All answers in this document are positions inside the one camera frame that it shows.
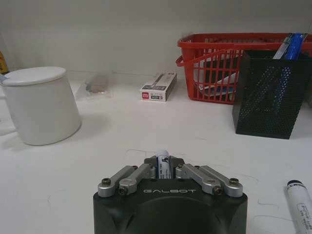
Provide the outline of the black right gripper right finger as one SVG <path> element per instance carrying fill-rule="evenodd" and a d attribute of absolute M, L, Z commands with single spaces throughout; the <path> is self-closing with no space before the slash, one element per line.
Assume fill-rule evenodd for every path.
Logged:
<path fill-rule="evenodd" d="M 194 180 L 207 194 L 243 196 L 243 186 L 237 178 L 228 178 L 207 165 L 193 166 L 185 163 L 182 158 L 173 157 L 172 176 L 176 179 Z"/>

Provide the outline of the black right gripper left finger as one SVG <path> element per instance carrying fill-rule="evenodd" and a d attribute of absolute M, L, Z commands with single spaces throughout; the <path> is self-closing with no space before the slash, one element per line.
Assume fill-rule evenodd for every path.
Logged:
<path fill-rule="evenodd" d="M 137 191 L 138 184 L 143 179 L 156 179 L 156 157 L 146 158 L 144 163 L 138 166 L 127 165 L 110 178 L 103 178 L 98 184 L 98 196 L 111 197 L 118 190 L 122 194 L 133 194 Z"/>

